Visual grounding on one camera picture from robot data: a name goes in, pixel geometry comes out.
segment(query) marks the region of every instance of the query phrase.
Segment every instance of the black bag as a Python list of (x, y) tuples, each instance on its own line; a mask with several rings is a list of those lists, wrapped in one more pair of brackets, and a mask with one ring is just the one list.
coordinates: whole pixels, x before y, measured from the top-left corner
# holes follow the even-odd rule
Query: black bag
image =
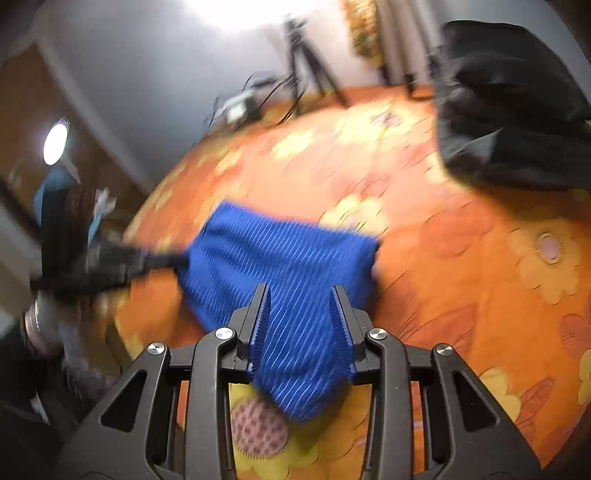
[(591, 189), (591, 107), (525, 28), (453, 21), (431, 62), (441, 156), (454, 174), (537, 189)]

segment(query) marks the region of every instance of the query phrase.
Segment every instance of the metal screw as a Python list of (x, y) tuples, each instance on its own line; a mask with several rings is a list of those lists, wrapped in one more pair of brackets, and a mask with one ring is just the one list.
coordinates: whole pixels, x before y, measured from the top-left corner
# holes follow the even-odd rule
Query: metal screw
[(228, 327), (218, 328), (216, 330), (216, 337), (220, 340), (228, 340), (234, 336), (234, 330)]
[(154, 342), (148, 345), (148, 353), (150, 355), (160, 355), (166, 350), (166, 345), (162, 342)]
[(453, 352), (453, 347), (446, 343), (438, 343), (435, 346), (435, 351), (439, 353), (439, 355), (450, 356)]
[(372, 328), (369, 331), (369, 336), (374, 340), (384, 340), (388, 336), (388, 332), (383, 328)]

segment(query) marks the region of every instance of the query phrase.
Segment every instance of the tripod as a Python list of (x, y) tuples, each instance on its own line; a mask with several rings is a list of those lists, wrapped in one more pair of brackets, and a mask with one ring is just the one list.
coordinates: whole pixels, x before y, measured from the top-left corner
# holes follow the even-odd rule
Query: tripod
[(335, 97), (339, 101), (339, 103), (344, 106), (345, 108), (349, 107), (349, 102), (347, 102), (346, 98), (343, 96), (343, 93), (340, 91), (339, 86), (336, 83), (334, 77), (330, 74), (330, 72), (321, 64), (320, 60), (316, 56), (316, 54), (312, 51), (312, 49), (306, 43), (304, 36), (302, 34), (302, 27), (306, 24), (305, 20), (297, 21), (294, 18), (290, 18), (285, 22), (285, 29), (287, 30), (287, 36), (289, 39), (290, 44), (290, 52), (289, 52), (289, 61), (290, 61), (290, 75), (291, 75), (291, 97), (294, 101), (293, 110), (296, 112), (296, 115), (301, 114), (300, 110), (300, 99), (304, 92), (299, 93), (299, 81), (296, 73), (296, 53), (300, 51), (304, 56), (304, 59), (308, 62), (310, 70), (312, 72), (312, 76), (314, 77), (314, 82), (316, 83), (316, 87), (322, 96), (326, 95), (326, 92), (320, 82), (320, 76), (324, 76), (324, 79), (329, 84), (329, 88), (332, 88)]

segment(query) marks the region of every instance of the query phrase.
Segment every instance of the blue striped fabric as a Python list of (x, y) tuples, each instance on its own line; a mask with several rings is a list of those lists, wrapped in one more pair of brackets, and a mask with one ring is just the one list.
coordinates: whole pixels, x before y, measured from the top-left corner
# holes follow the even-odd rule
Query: blue striped fabric
[(246, 306), (258, 282), (271, 289), (271, 315), (254, 383), (288, 417), (305, 421), (345, 379), (329, 316), (330, 289), (344, 285), (363, 308), (378, 241), (345, 231), (280, 222), (223, 202), (189, 247), (178, 278), (186, 302), (211, 331)]

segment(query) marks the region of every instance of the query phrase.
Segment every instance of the orange rug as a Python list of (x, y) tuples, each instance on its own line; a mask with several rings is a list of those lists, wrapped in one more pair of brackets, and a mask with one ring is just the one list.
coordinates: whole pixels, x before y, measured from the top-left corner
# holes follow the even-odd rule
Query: orange rug
[[(270, 128), (283, 104), (258, 125), (206, 138), (153, 192), (126, 240), (185, 247), (223, 198), (380, 235), (374, 323), (411, 345), (453, 345), (545, 465), (591, 400), (591, 197), (453, 179), (437, 152), (431, 102), (409, 102), (402, 89), (347, 94), (348, 110), (324, 99)], [(134, 355), (154, 340), (179, 346), (202, 335), (170, 273), (122, 293), (116, 323)], [(250, 386), (233, 385), (231, 404), (233, 428), (262, 416), (276, 432), (258, 425), (250, 442), (235, 444), (240, 479), (359, 478), (366, 387), (304, 425)], [(416, 471), (421, 433), (418, 421)]]

